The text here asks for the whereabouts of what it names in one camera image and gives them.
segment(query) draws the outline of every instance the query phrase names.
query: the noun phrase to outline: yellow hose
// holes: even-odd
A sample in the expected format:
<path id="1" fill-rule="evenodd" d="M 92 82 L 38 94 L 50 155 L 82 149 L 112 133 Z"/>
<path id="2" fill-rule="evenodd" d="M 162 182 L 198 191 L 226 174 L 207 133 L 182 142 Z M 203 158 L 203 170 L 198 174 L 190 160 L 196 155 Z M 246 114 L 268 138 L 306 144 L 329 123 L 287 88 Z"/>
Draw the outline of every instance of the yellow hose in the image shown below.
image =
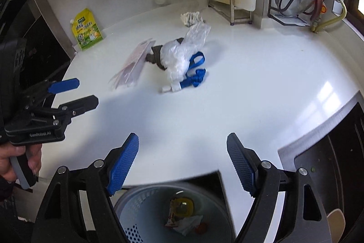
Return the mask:
<path id="1" fill-rule="evenodd" d="M 345 6 L 345 4 L 344 4 L 344 2 L 343 2 L 342 0 L 339 0 L 339 2 L 340 2 L 340 3 L 341 3 L 341 5 L 343 6 L 343 12 L 342 12 L 342 14 L 341 14 L 340 16 L 336 17 L 336 18 L 333 18 L 332 20 L 329 20 L 329 21 L 327 21 L 327 22 L 324 22 L 324 23 L 320 24 L 320 25 L 319 25 L 319 26 L 317 26 L 317 27 L 314 27 L 314 26 L 313 26 L 313 27 L 311 28 L 311 31 L 312 31 L 312 32 L 317 33 L 317 32 L 319 32 L 321 29 L 325 28 L 326 26 L 329 26 L 329 25 L 332 25 L 332 24 L 334 24 L 334 23 L 336 23 L 336 22 L 339 22 L 339 21 L 343 20 L 343 19 L 346 17 L 346 15 L 347 15 L 347 13 L 348 13 L 348 11 L 346 10 L 346 6 Z"/>

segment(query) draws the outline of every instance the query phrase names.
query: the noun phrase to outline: white countertop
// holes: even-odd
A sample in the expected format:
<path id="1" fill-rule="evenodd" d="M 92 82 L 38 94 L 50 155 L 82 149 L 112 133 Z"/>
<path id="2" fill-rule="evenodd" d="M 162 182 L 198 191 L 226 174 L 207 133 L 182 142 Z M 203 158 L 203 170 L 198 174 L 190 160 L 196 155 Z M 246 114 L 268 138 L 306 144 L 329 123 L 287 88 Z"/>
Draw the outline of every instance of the white countertop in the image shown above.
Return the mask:
<path id="1" fill-rule="evenodd" d="M 138 85 L 111 91 L 111 77 L 135 46 L 183 37 L 181 7 L 171 5 L 122 21 L 104 31 L 105 40 L 78 53 L 65 79 L 77 77 L 77 90 L 56 96 L 54 106 L 96 95 L 96 110 L 72 120 L 66 140 L 43 146 L 41 177 L 56 169 L 84 168 L 119 147 L 131 132 L 140 148 L 125 186 L 172 181 L 219 170 L 238 233 L 253 199 L 240 184 L 226 151 L 235 132 L 260 159 L 281 168 L 277 150 L 326 121 L 359 90 L 356 79 L 330 50 L 327 33 L 283 27 L 258 30 L 230 24 L 212 9 L 204 49 L 207 75 L 197 88 L 160 94 L 166 74 L 147 63 Z M 277 230 L 283 194 L 266 242 Z"/>

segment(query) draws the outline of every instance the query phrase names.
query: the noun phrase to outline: blue gripper pad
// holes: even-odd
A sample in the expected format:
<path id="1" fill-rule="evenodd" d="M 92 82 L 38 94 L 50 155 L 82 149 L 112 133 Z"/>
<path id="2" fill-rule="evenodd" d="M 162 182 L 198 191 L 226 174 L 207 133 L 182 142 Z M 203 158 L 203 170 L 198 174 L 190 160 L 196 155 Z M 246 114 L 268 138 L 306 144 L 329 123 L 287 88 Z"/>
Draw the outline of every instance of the blue gripper pad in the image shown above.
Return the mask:
<path id="1" fill-rule="evenodd" d="M 250 157 L 244 154 L 245 148 L 235 133 L 231 133 L 227 137 L 226 144 L 228 148 L 227 152 L 229 153 L 243 189 L 254 197 L 257 192 L 257 186 L 255 184 L 255 172 L 257 169 L 255 165 L 250 162 Z"/>
<path id="2" fill-rule="evenodd" d="M 77 89 L 80 85 L 78 79 L 70 79 L 52 84 L 48 88 L 48 92 L 51 94 L 58 94 L 69 90 Z"/>
<path id="3" fill-rule="evenodd" d="M 113 162 L 109 174 L 107 191 L 111 196 L 120 190 L 139 150 L 139 137 L 131 133 L 121 147 L 121 154 Z"/>

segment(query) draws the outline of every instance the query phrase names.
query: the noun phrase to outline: plastic bag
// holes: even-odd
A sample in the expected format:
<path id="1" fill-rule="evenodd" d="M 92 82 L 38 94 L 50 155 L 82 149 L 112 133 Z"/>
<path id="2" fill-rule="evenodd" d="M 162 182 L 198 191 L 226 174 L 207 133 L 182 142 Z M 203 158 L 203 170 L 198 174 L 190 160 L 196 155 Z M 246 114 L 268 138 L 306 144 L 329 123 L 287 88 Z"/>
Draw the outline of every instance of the plastic bag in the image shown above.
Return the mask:
<path id="1" fill-rule="evenodd" d="M 181 20 L 187 27 L 191 27 L 198 22 L 203 22 L 200 12 L 187 12 L 185 14 L 181 14 Z"/>
<path id="2" fill-rule="evenodd" d="M 190 58 L 202 49 L 211 26 L 199 22 L 190 27 L 183 42 L 177 40 L 166 43 L 161 49 L 161 63 L 166 69 L 171 83 L 185 79 Z"/>
<path id="3" fill-rule="evenodd" d="M 145 64 L 145 57 L 147 53 L 151 51 L 155 41 L 149 39 L 141 42 L 128 57 L 124 63 L 123 68 L 115 74 L 109 83 L 112 83 L 112 88 L 116 89 L 120 85 L 126 85 L 128 87 L 135 85 L 139 79 L 139 76 L 143 70 Z"/>

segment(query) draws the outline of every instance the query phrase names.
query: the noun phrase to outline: finger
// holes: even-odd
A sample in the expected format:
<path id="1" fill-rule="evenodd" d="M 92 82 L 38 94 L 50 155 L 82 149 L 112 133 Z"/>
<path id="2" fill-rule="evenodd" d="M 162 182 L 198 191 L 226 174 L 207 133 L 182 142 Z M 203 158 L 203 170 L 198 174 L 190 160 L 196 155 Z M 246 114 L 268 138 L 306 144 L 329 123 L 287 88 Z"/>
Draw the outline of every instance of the finger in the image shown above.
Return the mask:
<path id="1" fill-rule="evenodd" d="M 7 181 L 13 182 L 16 181 L 18 178 L 16 177 L 16 174 L 14 172 L 13 168 L 10 168 L 8 172 L 5 174 L 2 174 L 2 177 L 4 177 Z"/>
<path id="2" fill-rule="evenodd" d="M 42 157 L 42 151 L 39 150 L 35 156 L 32 156 L 28 160 L 28 166 L 30 169 L 35 170 L 40 163 L 40 159 Z"/>
<path id="3" fill-rule="evenodd" d="M 42 149 L 42 144 L 31 145 L 28 150 L 32 156 L 36 156 L 37 153 Z"/>
<path id="4" fill-rule="evenodd" d="M 42 161 L 39 161 L 37 167 L 33 170 L 33 173 L 37 174 L 40 171 L 41 167 L 42 167 Z"/>
<path id="5" fill-rule="evenodd" d="M 10 142 L 0 145 L 0 159 L 18 157 L 25 154 L 25 146 L 13 146 Z"/>
<path id="6" fill-rule="evenodd" d="M 6 174 L 11 169 L 9 159 L 0 159 L 0 175 Z"/>

